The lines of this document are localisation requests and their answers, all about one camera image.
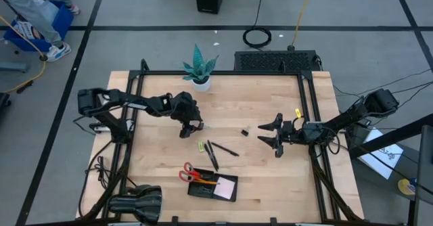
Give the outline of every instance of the person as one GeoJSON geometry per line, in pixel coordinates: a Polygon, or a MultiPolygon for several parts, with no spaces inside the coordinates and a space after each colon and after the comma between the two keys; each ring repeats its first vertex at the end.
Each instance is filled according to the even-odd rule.
{"type": "MultiPolygon", "coordinates": [[[[42,15],[41,10],[36,6],[33,0],[7,0],[11,7],[13,7],[21,16],[29,21],[44,37],[51,47],[47,53],[48,62],[54,62],[72,50],[69,44],[62,41],[59,33],[54,30],[50,22],[48,22],[42,15]]],[[[80,13],[80,9],[72,4],[71,0],[57,0],[65,3],[65,6],[74,15],[80,13]]]]}

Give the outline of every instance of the yellow tag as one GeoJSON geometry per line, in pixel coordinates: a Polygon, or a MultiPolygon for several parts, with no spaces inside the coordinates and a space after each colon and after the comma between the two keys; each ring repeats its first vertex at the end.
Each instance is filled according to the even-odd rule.
{"type": "Polygon", "coordinates": [[[200,152],[204,152],[204,143],[203,143],[203,141],[199,141],[198,142],[198,150],[200,152]]]}
{"type": "Polygon", "coordinates": [[[295,112],[296,112],[296,116],[297,116],[298,118],[300,118],[299,108],[296,108],[296,109],[295,109],[295,112]]]}

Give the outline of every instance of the wooden tabletop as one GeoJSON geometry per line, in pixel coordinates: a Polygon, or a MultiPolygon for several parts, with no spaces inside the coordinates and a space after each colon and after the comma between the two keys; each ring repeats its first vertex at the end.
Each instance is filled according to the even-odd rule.
{"type": "MultiPolygon", "coordinates": [[[[125,91],[128,74],[112,72],[108,88],[125,91]]],[[[339,115],[331,78],[328,72],[314,72],[313,76],[321,118],[327,121],[339,115]]],[[[302,111],[296,77],[218,75],[212,76],[211,81],[208,92],[197,93],[181,76],[149,75],[144,78],[141,95],[145,97],[190,92],[198,102],[206,125],[203,131],[180,139],[181,124],[178,121],[138,113],[129,177],[138,185],[162,187],[160,222],[171,221],[172,216],[178,216],[180,222],[266,223],[270,217],[277,217],[279,223],[320,222],[308,148],[284,144],[284,155],[276,158],[275,151],[256,138],[257,135],[275,136],[257,126],[272,122],[278,112],[283,114],[284,120],[293,120],[295,109],[302,111]],[[240,131],[247,126],[251,127],[250,135],[245,137],[240,131]],[[236,202],[188,196],[188,184],[178,178],[179,170],[187,161],[197,168],[213,170],[207,153],[200,153],[197,146],[197,142],[207,139],[240,155],[234,157],[214,148],[219,173],[239,177],[236,202]]],[[[304,86],[313,119],[308,84],[304,82],[304,86]]],[[[120,116],[120,110],[113,114],[120,116]]],[[[296,128],[299,129],[301,124],[297,122],[296,128]]],[[[109,133],[97,135],[91,156],[109,140],[109,133]]],[[[346,145],[343,135],[340,140],[346,145]]],[[[111,163],[113,150],[114,145],[111,145],[103,152],[105,164],[111,163]]],[[[337,155],[329,154],[329,160],[337,191],[353,211],[363,217],[348,152],[340,150],[337,155]]],[[[91,173],[83,197],[83,212],[90,210],[103,191],[97,174],[91,173]]],[[[327,215],[332,218],[329,202],[327,215]]],[[[131,214],[124,214],[122,220],[136,221],[131,214]]]]}

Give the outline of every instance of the gray floor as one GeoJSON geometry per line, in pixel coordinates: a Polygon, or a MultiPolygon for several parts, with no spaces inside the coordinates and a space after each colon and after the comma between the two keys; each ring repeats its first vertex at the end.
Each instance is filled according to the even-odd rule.
{"type": "MultiPolygon", "coordinates": [[[[82,9],[74,25],[85,26],[95,0],[74,1],[82,9]]],[[[263,0],[258,24],[295,25],[302,2],[263,0]]],[[[254,23],[257,3],[258,0],[224,0],[220,14],[215,16],[197,12],[195,0],[103,0],[95,25],[250,25],[254,23]]],[[[407,3],[418,25],[433,26],[430,7],[433,0],[407,0],[407,3]]],[[[0,12],[8,20],[13,18],[2,4],[0,12]]],[[[302,25],[410,26],[398,0],[311,0],[302,25]]],[[[13,94],[13,105],[0,119],[0,177],[4,178],[3,181],[10,181],[0,184],[2,225],[16,222],[83,33],[68,33],[66,41],[73,52],[49,64],[33,87],[21,95],[13,94]]],[[[272,33],[273,40],[266,46],[270,50],[284,50],[294,34],[293,31],[272,33]]],[[[242,34],[243,31],[238,30],[92,31],[27,223],[65,221],[75,217],[83,171],[93,141],[92,136],[72,125],[72,120],[78,116],[76,92],[79,89],[105,87],[111,71],[137,69],[141,58],[147,60],[152,70],[178,70],[182,61],[190,61],[195,43],[207,58],[220,55],[217,69],[233,69],[235,51],[250,50],[243,43],[242,34]]],[[[427,44],[433,47],[433,32],[422,34],[427,44]]],[[[252,34],[251,39],[259,41],[261,37],[252,34]]],[[[0,90],[25,81],[40,70],[37,54],[20,52],[15,55],[16,48],[12,44],[0,45],[1,60],[31,65],[27,74],[0,72],[0,90]]],[[[415,34],[409,31],[300,31],[296,48],[316,50],[323,60],[324,69],[331,72],[334,84],[351,93],[430,68],[415,34]]],[[[432,73],[427,72],[389,88],[396,91],[431,80],[432,73]]],[[[413,93],[408,91],[396,97],[405,101],[413,93]]],[[[399,127],[431,113],[432,96],[433,88],[424,89],[377,127],[399,127]]],[[[351,97],[338,97],[342,110],[353,102],[351,97]]],[[[418,149],[419,137],[403,143],[418,149]]],[[[362,180],[357,180],[357,183],[366,219],[382,223],[407,220],[409,201],[362,180]]],[[[428,213],[423,213],[422,217],[424,222],[433,219],[428,213]]]]}

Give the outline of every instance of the white pot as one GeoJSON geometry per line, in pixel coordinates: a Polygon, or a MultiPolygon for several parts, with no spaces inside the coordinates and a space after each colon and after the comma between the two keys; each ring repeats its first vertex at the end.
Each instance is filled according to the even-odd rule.
{"type": "Polygon", "coordinates": [[[194,90],[198,92],[205,92],[210,88],[210,76],[208,78],[208,81],[206,81],[203,84],[197,84],[193,80],[191,80],[191,82],[192,82],[192,87],[194,87],[194,90]]]}

